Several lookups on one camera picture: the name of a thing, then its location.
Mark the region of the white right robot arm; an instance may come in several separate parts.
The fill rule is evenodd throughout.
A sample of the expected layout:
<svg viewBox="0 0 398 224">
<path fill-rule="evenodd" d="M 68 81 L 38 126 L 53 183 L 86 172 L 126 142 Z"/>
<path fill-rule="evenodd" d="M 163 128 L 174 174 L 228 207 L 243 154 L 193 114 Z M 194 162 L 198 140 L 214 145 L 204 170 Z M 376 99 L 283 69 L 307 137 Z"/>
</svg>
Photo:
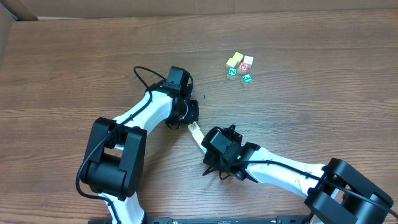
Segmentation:
<svg viewBox="0 0 398 224">
<path fill-rule="evenodd" d="M 388 215 L 397 216 L 393 199 L 347 162 L 297 162 L 242 138 L 234 125 L 211 129 L 201 141 L 204 174 L 217 170 L 221 180 L 233 176 L 299 195 L 310 209 L 308 223 L 383 223 Z"/>
</svg>

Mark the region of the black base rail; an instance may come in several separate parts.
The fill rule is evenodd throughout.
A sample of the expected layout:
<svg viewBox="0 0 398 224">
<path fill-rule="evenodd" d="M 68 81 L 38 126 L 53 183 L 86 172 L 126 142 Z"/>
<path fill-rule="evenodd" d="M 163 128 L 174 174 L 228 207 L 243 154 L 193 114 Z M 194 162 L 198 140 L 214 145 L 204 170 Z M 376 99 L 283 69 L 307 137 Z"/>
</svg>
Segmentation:
<svg viewBox="0 0 398 224">
<path fill-rule="evenodd" d="M 144 218 L 143 224 L 304 224 L 308 223 L 306 215 L 278 216 L 275 218 L 214 218 L 214 219 L 172 219 Z"/>
</svg>

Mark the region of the white feather picture block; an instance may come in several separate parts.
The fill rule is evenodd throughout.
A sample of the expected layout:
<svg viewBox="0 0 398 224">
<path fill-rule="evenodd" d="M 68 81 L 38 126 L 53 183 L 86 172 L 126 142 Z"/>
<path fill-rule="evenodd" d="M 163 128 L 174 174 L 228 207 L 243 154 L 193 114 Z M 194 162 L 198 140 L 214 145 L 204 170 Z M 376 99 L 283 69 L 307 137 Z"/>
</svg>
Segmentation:
<svg viewBox="0 0 398 224">
<path fill-rule="evenodd" d="M 202 145 L 202 139 L 199 139 L 198 141 L 197 141 L 197 144 L 199 145 L 199 147 L 201 148 L 201 149 L 204 149 L 205 147 Z"/>
</svg>

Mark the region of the yellow block far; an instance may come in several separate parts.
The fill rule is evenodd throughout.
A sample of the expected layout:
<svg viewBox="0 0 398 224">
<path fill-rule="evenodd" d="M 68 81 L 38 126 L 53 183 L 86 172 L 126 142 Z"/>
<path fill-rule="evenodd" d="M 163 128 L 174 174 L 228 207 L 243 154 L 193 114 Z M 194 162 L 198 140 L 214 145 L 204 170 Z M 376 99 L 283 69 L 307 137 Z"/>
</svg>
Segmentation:
<svg viewBox="0 0 398 224">
<path fill-rule="evenodd" d="M 235 52 L 233 55 L 233 58 L 240 63 L 242 61 L 242 59 L 244 58 L 244 55 L 239 53 L 239 52 Z"/>
</svg>

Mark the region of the green Z letter block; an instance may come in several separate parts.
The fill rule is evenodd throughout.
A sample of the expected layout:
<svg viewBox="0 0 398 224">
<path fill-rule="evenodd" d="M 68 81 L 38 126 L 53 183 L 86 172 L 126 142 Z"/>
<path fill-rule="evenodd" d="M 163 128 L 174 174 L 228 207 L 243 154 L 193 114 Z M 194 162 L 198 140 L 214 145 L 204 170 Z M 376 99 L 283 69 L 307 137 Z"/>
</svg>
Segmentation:
<svg viewBox="0 0 398 224">
<path fill-rule="evenodd" d="M 230 67 L 227 71 L 226 78 L 229 80 L 235 80 L 237 77 L 237 70 L 235 68 Z"/>
</svg>

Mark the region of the yellow lone block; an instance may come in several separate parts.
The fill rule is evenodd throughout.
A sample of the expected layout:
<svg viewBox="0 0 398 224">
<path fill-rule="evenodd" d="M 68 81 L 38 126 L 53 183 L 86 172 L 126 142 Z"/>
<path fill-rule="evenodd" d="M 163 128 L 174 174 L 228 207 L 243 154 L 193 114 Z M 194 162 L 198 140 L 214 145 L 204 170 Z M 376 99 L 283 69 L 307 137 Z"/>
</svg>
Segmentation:
<svg viewBox="0 0 398 224">
<path fill-rule="evenodd" d="M 198 142 L 198 141 L 202 142 L 202 140 L 204 138 L 203 133 L 199 129 L 197 129 L 195 132 L 193 132 L 192 136 L 196 142 Z"/>
</svg>

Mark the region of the white leaf picture block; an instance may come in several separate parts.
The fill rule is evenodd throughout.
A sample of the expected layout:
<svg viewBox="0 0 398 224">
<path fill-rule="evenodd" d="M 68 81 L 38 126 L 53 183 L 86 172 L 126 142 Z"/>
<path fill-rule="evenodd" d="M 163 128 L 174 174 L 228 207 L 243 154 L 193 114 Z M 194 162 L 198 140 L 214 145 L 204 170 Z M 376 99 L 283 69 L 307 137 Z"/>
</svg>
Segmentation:
<svg viewBox="0 0 398 224">
<path fill-rule="evenodd" d="M 189 124 L 187 127 L 192 134 L 200 130 L 200 127 L 195 121 L 192 124 Z"/>
</svg>

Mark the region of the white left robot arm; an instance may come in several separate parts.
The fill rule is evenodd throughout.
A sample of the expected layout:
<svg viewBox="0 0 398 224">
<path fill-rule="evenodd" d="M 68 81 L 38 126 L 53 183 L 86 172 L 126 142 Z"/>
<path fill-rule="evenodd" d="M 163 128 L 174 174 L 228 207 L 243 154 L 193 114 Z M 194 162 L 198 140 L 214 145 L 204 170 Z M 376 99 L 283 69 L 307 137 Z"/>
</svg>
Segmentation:
<svg viewBox="0 0 398 224">
<path fill-rule="evenodd" d="M 105 223 L 144 222 L 137 189 L 147 136 L 161 122 L 179 129 L 198 121 L 192 91 L 190 73 L 173 66 L 167 77 L 146 86 L 143 99 L 128 112 L 113 119 L 99 117 L 93 123 L 75 186 L 81 196 L 105 202 L 111 214 Z"/>
</svg>

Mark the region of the yellow block near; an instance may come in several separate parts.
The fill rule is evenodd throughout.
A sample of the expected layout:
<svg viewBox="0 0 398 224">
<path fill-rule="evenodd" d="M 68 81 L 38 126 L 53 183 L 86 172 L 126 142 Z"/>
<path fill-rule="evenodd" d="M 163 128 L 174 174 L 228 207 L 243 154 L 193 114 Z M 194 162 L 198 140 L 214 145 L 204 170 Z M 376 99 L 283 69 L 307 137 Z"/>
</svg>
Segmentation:
<svg viewBox="0 0 398 224">
<path fill-rule="evenodd" d="M 238 64 L 238 61 L 235 58 L 229 58 L 227 63 L 226 63 L 226 68 L 235 68 L 236 65 Z"/>
</svg>

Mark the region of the red letter block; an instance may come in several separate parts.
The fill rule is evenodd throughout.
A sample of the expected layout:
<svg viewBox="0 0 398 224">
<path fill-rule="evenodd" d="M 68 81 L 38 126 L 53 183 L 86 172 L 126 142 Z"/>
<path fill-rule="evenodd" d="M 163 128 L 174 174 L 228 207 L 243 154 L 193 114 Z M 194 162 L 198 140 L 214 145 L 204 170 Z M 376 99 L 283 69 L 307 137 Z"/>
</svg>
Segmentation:
<svg viewBox="0 0 398 224">
<path fill-rule="evenodd" d="M 240 74 L 240 75 L 244 75 L 244 74 L 246 74 L 248 72 L 248 69 L 249 69 L 249 65 L 246 64 L 246 63 L 241 62 L 238 65 L 237 73 Z"/>
</svg>

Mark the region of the green E letter block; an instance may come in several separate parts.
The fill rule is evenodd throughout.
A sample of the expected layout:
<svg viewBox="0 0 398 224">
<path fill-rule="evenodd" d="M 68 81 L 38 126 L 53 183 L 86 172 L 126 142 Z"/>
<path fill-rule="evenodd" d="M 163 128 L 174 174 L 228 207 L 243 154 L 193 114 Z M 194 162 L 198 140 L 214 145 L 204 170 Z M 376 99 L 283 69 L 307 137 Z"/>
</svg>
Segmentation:
<svg viewBox="0 0 398 224">
<path fill-rule="evenodd" d="M 251 76 L 250 73 L 247 73 L 247 74 L 244 74 L 241 76 L 240 81 L 241 81 L 243 87 L 247 87 L 252 84 L 253 77 Z"/>
</svg>

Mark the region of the plain white wooden block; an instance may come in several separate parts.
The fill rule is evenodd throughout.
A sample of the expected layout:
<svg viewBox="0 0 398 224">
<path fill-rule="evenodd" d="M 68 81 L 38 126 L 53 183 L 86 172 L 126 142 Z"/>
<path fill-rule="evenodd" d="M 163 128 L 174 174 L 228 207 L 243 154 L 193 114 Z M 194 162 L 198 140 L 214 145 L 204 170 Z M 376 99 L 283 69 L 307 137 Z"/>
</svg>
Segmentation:
<svg viewBox="0 0 398 224">
<path fill-rule="evenodd" d="M 243 63 L 245 63 L 249 68 L 252 67 L 254 57 L 245 55 L 243 58 Z"/>
</svg>

